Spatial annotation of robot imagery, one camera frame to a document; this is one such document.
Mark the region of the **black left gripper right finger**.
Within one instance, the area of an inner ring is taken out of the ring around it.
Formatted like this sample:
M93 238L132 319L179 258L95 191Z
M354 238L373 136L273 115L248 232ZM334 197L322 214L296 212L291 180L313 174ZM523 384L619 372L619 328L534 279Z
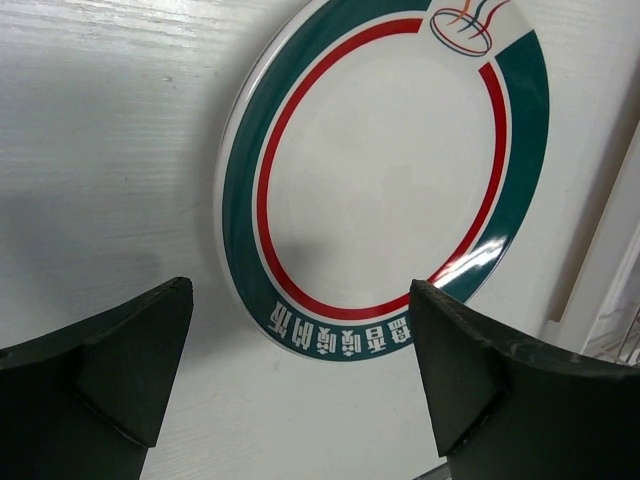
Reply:
M635 479L639 372L410 287L409 326L438 454L455 479Z

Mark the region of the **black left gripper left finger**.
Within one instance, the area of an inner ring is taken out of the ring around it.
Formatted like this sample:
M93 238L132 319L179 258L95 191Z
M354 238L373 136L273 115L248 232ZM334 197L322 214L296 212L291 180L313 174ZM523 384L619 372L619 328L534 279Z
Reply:
M4 479L137 479L157 445L194 307L176 277L1 351Z

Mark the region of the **white plate green red rim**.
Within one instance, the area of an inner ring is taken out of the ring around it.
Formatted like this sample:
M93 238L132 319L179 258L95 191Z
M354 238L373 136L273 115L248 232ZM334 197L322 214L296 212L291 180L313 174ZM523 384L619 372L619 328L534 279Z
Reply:
M231 110L216 240L275 345L355 362L412 342L413 280L472 298L515 239L550 119L518 1L310 1Z

